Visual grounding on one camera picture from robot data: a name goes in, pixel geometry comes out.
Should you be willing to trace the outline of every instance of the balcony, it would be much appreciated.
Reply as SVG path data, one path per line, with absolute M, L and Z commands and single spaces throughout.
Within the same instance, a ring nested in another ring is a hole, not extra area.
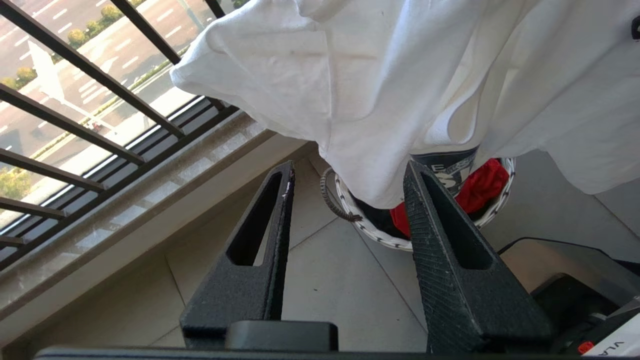
M 29 185 L 1 203 L 6 359 L 60 343 L 184 346 L 184 304 L 266 172 L 285 160 L 297 180 L 283 318 L 336 323 L 341 350 L 424 351 L 411 254 L 373 243 L 326 208 L 316 146 L 170 83 L 170 64 L 200 26 L 235 2 L 113 0 L 122 13 L 113 23 L 68 44 L 76 25 L 64 28 L 75 21 L 65 14 L 75 9 L 64 1 L 0 0 L 4 58 L 30 66 L 30 54 L 21 59 L 30 40 L 59 56 L 68 100 L 106 124 L 87 129 L 91 117 L 41 94 L 37 80 L 0 86 L 0 161 Z M 83 3 L 83 16 L 98 19 L 107 5 Z M 483 228 L 496 249 L 530 236 L 638 262 L 639 181 L 585 195 L 542 152 L 518 159 L 517 171 L 509 203 Z

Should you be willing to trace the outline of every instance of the red cloth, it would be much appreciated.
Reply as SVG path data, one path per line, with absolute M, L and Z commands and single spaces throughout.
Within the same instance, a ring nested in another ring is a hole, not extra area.
M 456 201 L 467 214 L 475 213 L 482 209 L 487 201 L 500 195 L 508 180 L 507 170 L 504 170 L 497 159 L 490 159 L 469 175 L 456 196 Z M 409 219 L 406 216 L 404 203 L 389 212 L 396 228 L 410 237 Z
M 409 218 L 406 216 L 406 209 L 404 208 L 404 203 L 400 203 L 400 205 L 395 208 L 389 210 L 391 213 L 391 220 L 394 221 L 394 225 L 398 230 L 400 230 L 407 238 L 410 238 L 409 234 Z

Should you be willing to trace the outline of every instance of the sidewalk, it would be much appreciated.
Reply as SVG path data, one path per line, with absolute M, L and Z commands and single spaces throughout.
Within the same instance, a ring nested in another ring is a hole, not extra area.
M 193 94 L 183 92 L 178 88 L 171 88 L 152 101 L 150 105 L 159 113 L 169 113 L 192 98 L 194 98 Z M 119 145 L 125 145 L 154 125 L 155 123 L 153 121 L 149 119 L 145 120 L 144 115 L 137 112 L 115 127 L 117 134 L 110 131 L 105 137 Z M 91 145 L 62 164 L 60 169 L 72 174 L 84 174 L 109 156 L 111 156 L 110 152 L 97 145 Z M 29 191 L 29 195 L 21 201 L 29 204 L 41 204 L 65 186 L 67 186 L 67 183 L 46 177 L 33 185 Z M 8 225 L 20 216 L 22 216 L 22 214 L 13 211 L 0 213 L 0 227 Z

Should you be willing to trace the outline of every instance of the black metal railing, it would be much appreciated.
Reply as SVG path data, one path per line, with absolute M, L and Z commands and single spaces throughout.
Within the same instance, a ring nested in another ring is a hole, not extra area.
M 176 64 L 180 61 L 178 53 L 131 3 L 127 0 L 112 2 L 170 62 Z M 205 2 L 217 18 L 225 15 L 217 0 Z M 71 223 L 115 196 L 128 184 L 238 110 L 234 106 L 225 106 L 217 99 L 198 97 L 169 117 L 164 117 L 10 0 L 0 0 L 0 15 L 91 76 L 159 126 L 143 133 L 129 145 L 121 146 L 28 96 L 0 84 L 0 100 L 113 154 L 91 171 L 78 176 L 14 152 L 0 150 L 1 162 L 68 184 L 40 205 L 0 197 L 0 209 L 25 214 L 2 229 L 0 250 L 13 248 L 15 251 L 0 258 L 0 270 L 4 270 L 29 251 L 56 236 Z

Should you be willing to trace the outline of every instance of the railing bar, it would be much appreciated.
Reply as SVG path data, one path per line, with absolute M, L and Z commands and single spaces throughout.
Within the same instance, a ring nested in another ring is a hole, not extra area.
M 220 19 L 221 17 L 225 16 L 225 11 L 222 10 L 222 8 L 220 7 L 218 0 L 204 0 L 204 1 L 205 3 L 207 3 L 207 5 L 209 5 L 209 8 L 213 12 L 213 15 L 215 15 L 217 19 Z
M 0 236 L 0 247 L 21 247 L 23 245 L 23 239 L 14 238 L 12 236 Z
M 136 169 L 133 173 L 129 174 L 125 180 L 120 181 L 119 183 L 107 189 L 106 191 L 98 194 L 97 198 L 91 200 L 89 203 L 84 205 L 79 210 L 69 214 L 69 216 L 65 219 L 65 221 L 57 223 L 56 225 L 54 225 L 53 227 L 51 227 L 50 229 L 42 233 L 40 236 L 37 236 L 35 239 L 29 241 L 29 243 L 25 244 L 25 246 L 16 250 L 13 254 L 10 254 L 6 258 L 0 260 L 0 271 L 4 270 L 8 266 L 10 266 L 12 263 L 16 262 L 22 256 L 25 256 L 29 251 L 35 249 L 37 246 L 47 241 L 49 238 L 51 238 L 51 236 L 54 236 L 55 234 L 60 232 L 62 229 L 64 229 L 66 226 L 68 226 L 72 222 L 81 218 L 83 215 L 86 214 L 87 211 L 98 206 L 105 199 L 108 199 L 109 197 L 113 196 L 116 192 L 120 191 L 122 188 L 127 186 L 134 179 L 139 178 L 142 174 L 144 174 L 150 168 L 153 168 L 156 165 L 160 164 L 160 162 L 164 161 L 166 157 L 170 156 L 170 154 L 175 154 L 176 151 L 178 151 L 184 146 L 183 143 L 189 143 L 197 139 L 199 136 L 203 135 L 208 130 L 212 129 L 214 126 L 222 122 L 224 119 L 231 116 L 237 110 L 238 108 L 236 108 L 235 106 L 229 106 L 228 108 L 225 108 L 223 111 L 215 115 L 213 119 L 208 121 L 206 124 L 200 126 L 196 131 L 193 131 L 187 134 L 185 138 L 180 139 L 178 142 L 169 146 L 169 148 L 163 151 L 163 154 L 165 154 L 166 156 L 156 156 L 155 158 L 151 159 L 149 162 L 147 162 L 140 168 Z
M 67 43 L 60 40 L 49 29 L 44 27 L 39 22 L 35 21 L 32 17 L 27 15 L 22 9 L 13 4 L 10 0 L 0 0 L 0 15 L 6 17 L 9 21 L 20 27 L 27 34 L 31 35 L 49 49 L 53 50 L 56 54 L 62 56 L 64 59 L 75 65 L 80 70 L 87 73 L 93 79 L 98 81 L 102 86 L 111 90 L 115 95 L 121 97 L 124 101 L 136 108 L 148 116 L 151 120 L 155 121 L 160 126 L 169 130 L 171 134 L 181 138 L 184 136 L 182 130 L 173 125 L 164 116 L 154 110 L 149 104 L 145 103 L 137 95 L 132 93 L 129 89 L 124 87 L 119 82 L 115 81 L 109 74 L 100 70 L 98 66 L 90 62 L 82 54 L 70 47 Z
M 222 111 L 225 108 L 225 105 L 222 103 L 222 101 L 218 100 L 218 99 L 214 99 L 212 97 L 208 97 L 207 96 L 207 100 L 209 100 L 209 102 L 216 108 L 218 109 L 218 111 Z
M 164 41 L 164 38 L 149 24 L 149 22 L 127 0 L 111 0 L 120 11 L 149 39 L 172 64 L 180 62 L 180 55 Z
M 0 209 L 18 211 L 19 213 L 36 215 L 44 218 L 52 218 L 55 220 L 63 220 L 66 217 L 64 211 L 29 204 L 28 202 L 7 199 L 6 197 L 0 197 Z
M 203 101 L 203 100 L 205 100 L 204 96 L 195 97 L 191 102 L 188 102 L 185 106 L 175 110 L 171 115 L 168 116 L 168 118 L 171 119 L 172 121 L 174 120 L 177 126 L 183 127 L 185 123 L 188 123 L 189 121 L 193 120 L 195 117 L 201 116 L 205 111 L 212 108 L 212 105 L 210 102 Z M 162 129 L 162 132 L 164 133 L 163 135 L 160 135 L 159 133 L 152 133 L 150 134 L 150 136 L 154 136 L 154 137 L 160 136 L 162 139 L 166 139 L 168 136 L 171 136 L 171 134 L 165 129 Z M 153 148 L 154 144 L 157 141 L 153 141 L 151 143 L 149 141 L 150 140 L 149 136 L 146 136 L 146 135 L 147 134 L 140 136 L 140 138 L 144 138 L 145 140 L 147 140 L 145 141 L 144 144 L 137 143 L 138 140 L 135 140 L 131 142 L 132 147 L 130 149 L 132 149 L 132 151 L 135 151 L 136 153 L 140 153 L 144 155 L 147 150 L 149 150 L 150 148 Z M 90 170 L 84 176 L 89 177 L 90 179 L 93 179 L 96 182 L 102 182 L 107 180 L 115 172 L 122 169 L 124 166 L 126 166 L 126 164 L 128 164 L 128 162 L 126 162 L 125 159 L 119 158 L 116 156 L 115 160 L 113 161 L 104 160 L 103 164 L 97 165 L 93 170 Z M 105 172 L 106 167 L 111 167 L 112 170 Z M 58 195 L 54 195 L 48 200 L 46 200 L 45 202 L 41 203 L 40 205 L 50 206 L 56 209 L 64 209 L 66 206 L 73 203 L 76 199 L 80 198 L 80 196 L 85 194 L 84 192 L 81 192 L 81 193 L 74 193 L 72 195 L 71 192 L 73 192 L 73 190 L 63 195 L 59 193 L 60 196 L 62 196 L 62 199 L 58 197 Z M 35 220 L 35 218 L 34 219 L 26 218 L 23 220 L 24 222 L 20 222 L 18 224 L 12 223 L 8 225 L 8 229 L 6 230 L 7 234 L 12 234 L 12 236 L 17 236 L 17 237 L 23 237 L 26 234 L 28 234 L 28 232 L 30 232 L 33 228 L 37 227 L 42 222 L 46 221 L 46 219 L 41 219 L 41 218 L 38 218 L 38 220 Z
M 27 158 L 26 156 L 15 154 L 14 152 L 7 151 L 5 149 L 0 149 L 0 161 L 13 165 L 14 167 L 23 168 L 24 170 L 64 181 L 65 183 L 80 186 L 81 188 L 85 188 L 93 192 L 101 192 L 104 190 L 104 186 L 100 183 L 96 183 L 95 181 L 85 179 L 81 176 L 60 170 L 51 165 Z
M 145 160 L 141 156 L 138 156 L 107 138 L 95 134 L 77 122 L 55 112 L 54 110 L 4 84 L 0 84 L 0 100 L 6 101 L 16 108 L 22 109 L 33 116 L 54 124 L 55 126 L 58 126 L 61 129 L 66 130 L 94 145 L 98 145 L 113 154 L 121 156 L 136 165 L 142 165 L 145 163 Z

